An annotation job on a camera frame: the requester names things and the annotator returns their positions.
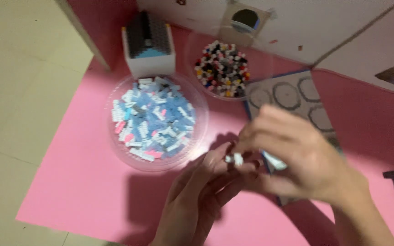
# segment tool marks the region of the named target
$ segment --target pink paper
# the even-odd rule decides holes
[[[180,59],[189,31],[172,30]],[[276,74],[302,68],[278,57],[274,63]],[[184,64],[176,64],[185,74]],[[119,66],[121,74],[91,70],[83,77],[17,220],[129,245],[146,245],[152,239],[178,171],[140,172],[123,164],[111,150],[104,104],[119,79],[128,74],[123,60]],[[347,159],[368,176],[375,203],[394,234],[393,184],[381,174],[394,169],[394,94],[326,71],[313,76]],[[210,127],[196,154],[232,140],[229,132],[237,134],[248,121],[241,102],[206,99]],[[305,201],[281,210],[272,199],[241,192],[223,208],[205,245],[336,244],[328,205]],[[306,221],[306,215],[317,219]]]

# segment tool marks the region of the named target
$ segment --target clear plastic container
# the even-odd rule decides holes
[[[111,110],[113,108],[113,100],[120,99],[121,96],[132,88],[132,83],[137,82],[132,76],[127,76],[120,82],[107,99],[105,114],[107,131],[113,151],[117,157],[125,164],[132,168],[147,171],[147,172],[160,172],[177,165],[183,164],[195,157],[195,150],[200,148],[200,144],[204,138],[208,126],[209,109],[203,94],[189,82],[189,80],[180,74],[173,75],[158,75],[159,77],[166,77],[174,84],[180,85],[180,91],[184,97],[193,105],[196,110],[196,123],[194,131],[188,145],[178,154],[171,158],[155,159],[154,161],[146,161],[134,154],[130,154],[130,147],[125,146],[123,142],[118,141],[118,135],[115,133],[116,123],[112,121]]]
[[[187,75],[189,79],[201,90],[205,91],[209,95],[219,98],[225,101],[244,101],[247,97],[224,97],[217,95],[205,88],[201,84],[201,82],[197,79],[196,71],[194,70],[195,63],[197,59],[203,56],[202,50],[205,49],[205,46],[211,44],[215,40],[218,40],[223,43],[232,44],[228,40],[223,40],[219,37],[219,31],[223,28],[232,29],[234,32],[238,33],[238,35],[248,35],[250,38],[254,40],[253,45],[251,47],[244,47],[239,44],[235,44],[238,51],[246,54],[246,59],[248,60],[247,68],[250,73],[250,81],[255,81],[257,79],[265,79],[271,78],[273,76],[273,56],[270,53],[268,48],[268,44],[261,42],[259,39],[253,38],[250,34],[239,32],[238,27],[234,28],[235,25],[232,26],[216,26],[207,30],[207,33],[211,33],[213,35],[192,31],[188,37],[188,42],[185,46],[185,66],[187,69]]]

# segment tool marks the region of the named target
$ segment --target beige floor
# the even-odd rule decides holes
[[[14,218],[92,53],[54,0],[0,0],[0,246],[102,246]]]

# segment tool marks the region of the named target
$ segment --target white wall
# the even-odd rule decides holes
[[[191,29],[219,25],[227,0],[138,0],[140,10],[149,10],[166,21]],[[259,36],[273,39],[271,50],[281,56],[313,63],[390,7],[394,0],[241,0],[262,10],[276,9],[278,19],[269,20]]]
[[[329,69],[394,91],[394,85],[375,74],[394,67],[394,10],[317,68]]]

